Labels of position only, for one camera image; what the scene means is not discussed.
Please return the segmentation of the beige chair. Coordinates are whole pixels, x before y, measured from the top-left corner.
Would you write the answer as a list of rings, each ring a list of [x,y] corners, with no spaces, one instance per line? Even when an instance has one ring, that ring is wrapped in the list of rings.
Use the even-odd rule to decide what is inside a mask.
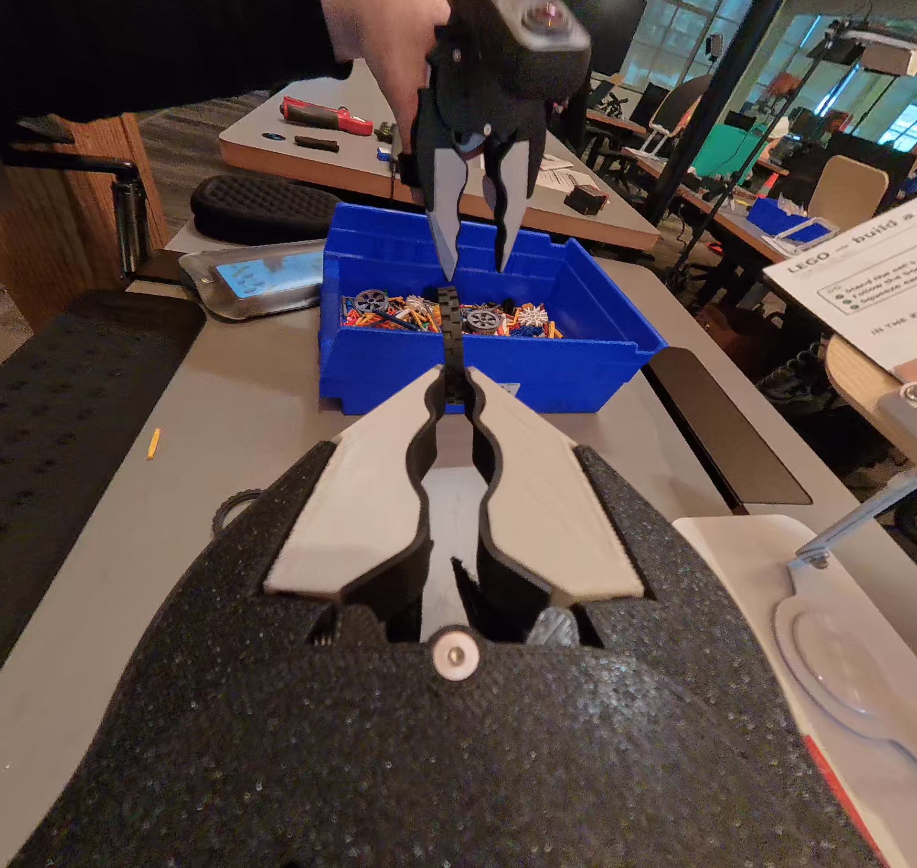
[[[886,171],[834,155],[821,172],[807,217],[837,232],[849,231],[875,215],[888,186]]]

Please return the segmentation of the blue plastic bin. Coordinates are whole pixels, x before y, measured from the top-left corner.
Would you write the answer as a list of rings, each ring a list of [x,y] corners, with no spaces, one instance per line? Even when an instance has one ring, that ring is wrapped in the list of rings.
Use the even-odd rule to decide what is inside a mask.
[[[556,336],[464,332],[464,365],[475,367],[540,413],[596,413],[666,344],[575,240],[552,243],[522,231],[503,273],[495,270],[494,227],[461,226],[451,285],[462,308],[512,301],[542,308]],[[427,219],[420,214],[339,204],[324,248],[319,395],[361,415],[446,358],[436,331],[359,325],[354,300],[365,290],[389,297],[437,296],[448,285]]]

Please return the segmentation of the black monitor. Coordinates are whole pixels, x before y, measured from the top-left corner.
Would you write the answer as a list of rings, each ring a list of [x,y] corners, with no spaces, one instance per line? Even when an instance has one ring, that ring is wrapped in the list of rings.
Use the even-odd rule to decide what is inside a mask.
[[[563,0],[591,38],[591,70],[621,71],[646,11],[645,0]]]

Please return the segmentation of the blue card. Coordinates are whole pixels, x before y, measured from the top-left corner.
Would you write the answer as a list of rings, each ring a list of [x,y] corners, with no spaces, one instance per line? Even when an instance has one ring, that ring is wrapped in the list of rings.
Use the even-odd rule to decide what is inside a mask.
[[[324,252],[303,251],[213,264],[213,272],[241,300],[314,289],[323,281]]]

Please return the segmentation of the printed instruction booklet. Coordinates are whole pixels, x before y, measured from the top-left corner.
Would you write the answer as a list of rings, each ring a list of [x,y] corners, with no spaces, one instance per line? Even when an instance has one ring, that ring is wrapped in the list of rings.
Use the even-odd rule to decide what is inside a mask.
[[[915,199],[764,274],[895,379],[916,381]]]

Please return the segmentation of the black mesh cushion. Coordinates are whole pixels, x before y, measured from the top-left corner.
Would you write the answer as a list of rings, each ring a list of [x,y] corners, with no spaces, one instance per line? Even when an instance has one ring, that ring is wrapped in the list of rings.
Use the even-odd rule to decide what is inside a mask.
[[[214,175],[190,197],[195,229],[238,245],[323,240],[340,203],[332,192],[298,181],[240,175]]]

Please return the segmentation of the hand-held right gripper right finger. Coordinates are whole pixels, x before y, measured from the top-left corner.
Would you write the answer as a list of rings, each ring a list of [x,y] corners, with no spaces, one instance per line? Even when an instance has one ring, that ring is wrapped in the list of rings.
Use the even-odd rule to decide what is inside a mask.
[[[486,484],[476,576],[463,576],[471,627],[495,643],[525,643],[546,610],[579,625],[586,605],[645,599],[581,445],[482,371],[467,369],[465,381],[472,461]]]

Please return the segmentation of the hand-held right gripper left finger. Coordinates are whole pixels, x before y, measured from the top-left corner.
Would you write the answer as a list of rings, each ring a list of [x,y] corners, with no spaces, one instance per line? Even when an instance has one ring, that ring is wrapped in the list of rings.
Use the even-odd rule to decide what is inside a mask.
[[[433,540],[423,480],[437,460],[445,367],[426,370],[333,441],[263,581],[264,594],[366,607],[419,643]]]

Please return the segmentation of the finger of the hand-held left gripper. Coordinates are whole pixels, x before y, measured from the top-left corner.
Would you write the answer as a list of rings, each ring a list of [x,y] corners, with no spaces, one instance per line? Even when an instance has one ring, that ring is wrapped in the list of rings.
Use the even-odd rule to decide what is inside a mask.
[[[482,189],[496,223],[496,270],[507,269],[529,199],[530,143],[487,141],[483,153]]]
[[[451,146],[435,148],[424,163],[429,184],[424,188],[425,205],[439,265],[447,282],[455,276],[458,238],[461,229],[460,204],[469,179],[469,167]]]

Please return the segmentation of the red-handled tool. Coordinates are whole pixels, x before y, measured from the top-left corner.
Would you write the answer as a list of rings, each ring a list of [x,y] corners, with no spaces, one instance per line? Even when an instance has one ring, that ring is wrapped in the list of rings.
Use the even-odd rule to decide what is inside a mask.
[[[343,106],[319,106],[284,96],[279,111],[284,121],[299,127],[333,130],[364,138],[373,134],[372,121],[352,116]]]

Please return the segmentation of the pile of colourful building pieces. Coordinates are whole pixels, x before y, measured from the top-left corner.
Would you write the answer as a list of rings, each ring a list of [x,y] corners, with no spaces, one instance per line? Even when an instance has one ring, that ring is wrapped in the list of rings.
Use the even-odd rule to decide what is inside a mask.
[[[438,307],[438,301],[434,301],[430,298],[427,298],[426,296],[419,294],[392,296],[385,289],[384,291],[387,293],[389,298],[388,312],[384,315],[361,315],[359,312],[354,310],[351,300],[357,294],[355,296],[340,297],[340,315],[342,324],[346,327],[441,334],[439,327],[440,311]],[[551,323],[549,324],[549,327],[544,331],[544,334],[541,330],[535,330],[534,328],[514,328],[512,320],[516,309],[529,302],[531,301],[518,303],[511,299],[506,299],[504,301],[460,302],[460,309],[461,315],[463,315],[463,313],[467,311],[469,307],[480,307],[502,312],[505,316],[505,320],[501,329],[501,335],[493,336],[518,339],[564,339],[564,331],[557,326],[554,317],[547,310],[546,311],[549,314]]]

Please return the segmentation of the black perforated pad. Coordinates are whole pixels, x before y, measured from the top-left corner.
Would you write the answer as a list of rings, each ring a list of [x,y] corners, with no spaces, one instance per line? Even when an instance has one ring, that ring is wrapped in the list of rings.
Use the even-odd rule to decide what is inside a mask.
[[[191,301],[94,290],[2,363],[2,664],[203,325]]]

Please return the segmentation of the black rubber tire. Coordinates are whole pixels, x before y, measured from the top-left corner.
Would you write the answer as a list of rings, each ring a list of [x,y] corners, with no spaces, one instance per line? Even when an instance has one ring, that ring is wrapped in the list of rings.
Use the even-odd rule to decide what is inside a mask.
[[[464,407],[466,378],[463,349],[463,322],[458,292],[454,286],[437,290],[440,331],[443,339],[446,403]]]

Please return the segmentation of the wood-edged grey table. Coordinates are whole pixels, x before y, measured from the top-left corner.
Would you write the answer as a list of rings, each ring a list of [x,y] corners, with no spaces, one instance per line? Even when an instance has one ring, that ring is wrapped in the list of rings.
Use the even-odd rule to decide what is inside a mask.
[[[411,191],[392,180],[390,166],[377,158],[375,137],[317,131],[317,138],[338,141],[338,153],[311,150],[292,141],[302,131],[281,119],[285,95],[320,106],[345,106],[353,116],[377,125],[390,121],[392,111],[372,72],[363,60],[354,62],[345,81],[318,79],[291,83],[278,95],[239,119],[219,135],[221,156],[229,166],[304,181],[339,191],[350,191],[386,200],[411,203]],[[658,229],[604,182],[588,171],[556,138],[548,134],[545,151],[568,159],[572,168],[586,174],[595,187],[608,195],[602,209],[585,216],[570,209],[566,194],[542,185],[535,187],[526,208],[522,228],[572,236],[586,241],[648,251],[659,238]]]

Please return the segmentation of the person's left hand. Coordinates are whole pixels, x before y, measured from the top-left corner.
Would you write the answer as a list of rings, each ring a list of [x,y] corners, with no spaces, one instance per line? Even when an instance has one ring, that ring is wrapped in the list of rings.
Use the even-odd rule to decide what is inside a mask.
[[[393,112],[404,155],[412,154],[428,56],[450,19],[447,0],[321,0],[338,62],[362,59]]]

